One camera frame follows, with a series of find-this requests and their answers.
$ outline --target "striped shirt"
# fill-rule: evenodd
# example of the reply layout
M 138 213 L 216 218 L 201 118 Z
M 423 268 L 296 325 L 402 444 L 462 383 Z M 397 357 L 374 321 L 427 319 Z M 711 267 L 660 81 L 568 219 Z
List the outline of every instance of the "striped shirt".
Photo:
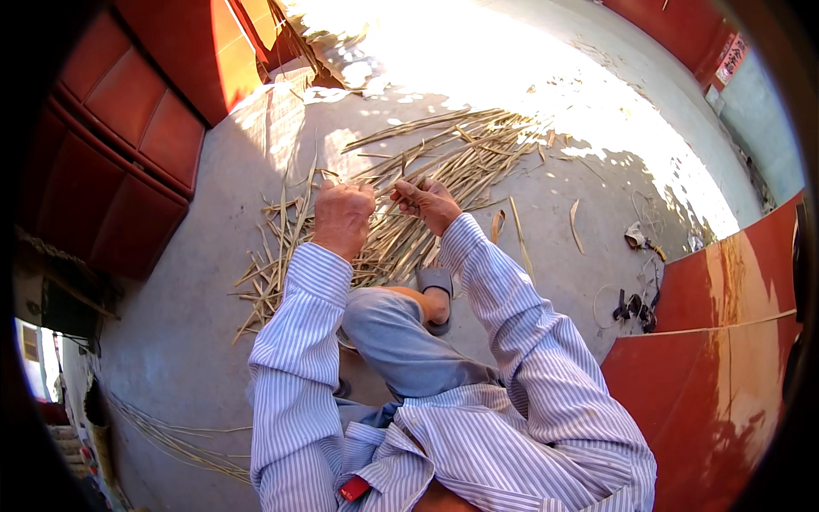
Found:
M 306 243 L 249 360 L 262 508 L 410 510 L 434 477 L 482 510 L 651 510 L 654 456 L 572 321 L 470 214 L 446 230 L 439 258 L 486 328 L 505 388 L 408 398 L 388 428 L 342 432 L 335 332 L 352 268 Z M 337 491 L 355 475 L 372 488 L 348 503 Z

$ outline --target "gray slipper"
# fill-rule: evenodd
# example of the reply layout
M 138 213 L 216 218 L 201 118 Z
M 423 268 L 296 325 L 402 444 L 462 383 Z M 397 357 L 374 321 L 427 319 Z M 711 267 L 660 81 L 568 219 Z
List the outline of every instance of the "gray slipper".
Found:
M 443 324 L 427 322 L 427 331 L 432 336 L 441 336 L 450 330 L 450 319 L 452 318 L 452 276 L 447 269 L 423 269 L 416 274 L 418 290 L 424 293 L 427 288 L 440 288 L 450 296 L 450 316 Z

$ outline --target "wrinkled hand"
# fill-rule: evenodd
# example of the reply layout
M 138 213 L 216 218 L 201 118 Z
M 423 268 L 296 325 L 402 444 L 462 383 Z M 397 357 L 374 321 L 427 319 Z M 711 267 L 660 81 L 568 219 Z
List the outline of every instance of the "wrinkled hand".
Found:
M 398 205 L 400 210 L 407 215 L 420 217 L 429 230 L 439 237 L 463 213 L 450 191 L 435 179 L 426 178 L 421 183 L 421 188 L 404 180 L 396 182 L 396 189 L 390 194 L 390 199 L 397 201 L 402 196 Z
M 325 179 L 315 200 L 313 243 L 352 262 L 367 241 L 373 211 L 372 185 L 336 185 Z

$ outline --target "jeans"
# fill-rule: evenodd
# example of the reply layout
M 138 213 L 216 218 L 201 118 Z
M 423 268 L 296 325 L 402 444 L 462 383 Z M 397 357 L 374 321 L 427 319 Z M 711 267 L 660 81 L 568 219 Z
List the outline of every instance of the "jeans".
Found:
M 469 384 L 498 384 L 495 368 L 469 359 L 421 324 L 421 305 L 389 288 L 360 288 L 350 293 L 342 328 L 367 365 L 402 402 L 435 396 Z M 384 428 L 400 403 L 364 406 L 337 398 L 342 427 L 355 421 Z

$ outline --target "elderly man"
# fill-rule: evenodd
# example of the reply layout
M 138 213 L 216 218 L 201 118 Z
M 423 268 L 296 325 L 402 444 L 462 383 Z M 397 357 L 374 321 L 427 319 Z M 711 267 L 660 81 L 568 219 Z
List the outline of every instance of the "elderly man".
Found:
M 650 510 L 656 464 L 572 321 L 489 242 L 440 183 L 391 198 L 441 237 L 419 291 L 350 292 L 373 189 L 325 182 L 315 234 L 256 338 L 251 480 L 264 510 Z M 497 369 L 434 336 L 450 274 Z M 398 402 L 335 398 L 339 323 Z

